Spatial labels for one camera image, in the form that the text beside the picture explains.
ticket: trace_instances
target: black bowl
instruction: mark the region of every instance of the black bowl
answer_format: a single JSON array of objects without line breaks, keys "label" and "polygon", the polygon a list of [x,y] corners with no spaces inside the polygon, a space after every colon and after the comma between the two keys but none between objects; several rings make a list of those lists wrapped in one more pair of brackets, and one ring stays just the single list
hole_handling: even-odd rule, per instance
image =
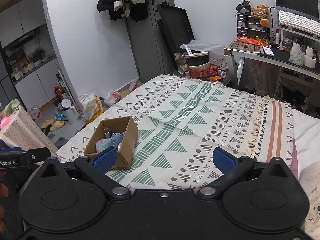
[{"label": "black bowl", "polygon": [[209,52],[194,53],[192,56],[185,56],[188,66],[201,66],[210,61]]}]

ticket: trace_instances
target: clothes hanging on door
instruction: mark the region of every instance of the clothes hanging on door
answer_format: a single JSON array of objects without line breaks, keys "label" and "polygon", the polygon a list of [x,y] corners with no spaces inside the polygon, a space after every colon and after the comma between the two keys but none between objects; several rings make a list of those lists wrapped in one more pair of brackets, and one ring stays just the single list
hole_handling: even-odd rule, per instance
[{"label": "clothes hanging on door", "polygon": [[116,21],[128,16],[127,3],[130,7],[130,18],[136,22],[144,20],[148,16],[148,5],[144,0],[99,0],[97,9],[99,12],[109,11],[110,19]]}]

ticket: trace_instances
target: cardboard box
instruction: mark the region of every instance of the cardboard box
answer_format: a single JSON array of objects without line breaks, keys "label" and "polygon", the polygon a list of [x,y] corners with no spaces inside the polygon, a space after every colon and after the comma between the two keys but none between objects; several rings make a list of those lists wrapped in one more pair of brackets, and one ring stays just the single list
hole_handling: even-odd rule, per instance
[{"label": "cardboard box", "polygon": [[84,155],[89,157],[97,155],[96,143],[101,139],[105,139],[106,137],[103,130],[104,128],[109,128],[115,133],[125,132],[120,149],[118,151],[116,164],[111,169],[130,169],[134,146],[138,137],[138,127],[131,116],[102,120],[88,142],[87,147],[84,150]]},{"label": "cardboard box", "polygon": [[129,94],[130,94],[129,89],[126,89],[126,90],[123,90],[123,91],[119,92],[119,95],[121,97],[120,100],[124,99]]}]

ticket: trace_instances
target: kettle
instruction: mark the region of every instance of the kettle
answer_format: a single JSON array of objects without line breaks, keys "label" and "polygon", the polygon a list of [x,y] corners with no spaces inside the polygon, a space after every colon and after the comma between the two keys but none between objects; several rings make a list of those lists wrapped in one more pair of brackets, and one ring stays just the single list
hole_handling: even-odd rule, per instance
[{"label": "kettle", "polygon": [[69,99],[63,99],[61,102],[63,113],[71,124],[75,124],[79,120],[79,114],[74,106],[71,105]]}]

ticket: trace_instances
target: small drawer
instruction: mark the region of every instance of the small drawer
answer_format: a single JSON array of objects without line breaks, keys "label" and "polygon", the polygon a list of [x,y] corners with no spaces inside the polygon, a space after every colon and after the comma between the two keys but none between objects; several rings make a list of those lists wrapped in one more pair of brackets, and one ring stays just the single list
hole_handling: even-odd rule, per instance
[{"label": "small drawer", "polygon": [[243,28],[237,28],[237,33],[238,34],[247,34],[247,29],[243,29]]},{"label": "small drawer", "polygon": [[258,32],[255,30],[249,30],[247,36],[249,38],[259,39],[262,41],[267,41],[267,33],[266,32]]},{"label": "small drawer", "polygon": [[248,17],[248,23],[258,23],[260,24],[260,19],[253,18],[253,17]]},{"label": "small drawer", "polygon": [[247,22],[247,17],[242,15],[237,15],[238,22]]},{"label": "small drawer", "polygon": [[239,28],[246,28],[247,27],[247,23],[246,22],[237,22],[237,25]]},{"label": "small drawer", "polygon": [[263,32],[267,31],[267,27],[261,26],[260,23],[248,23],[248,29],[258,30]]}]

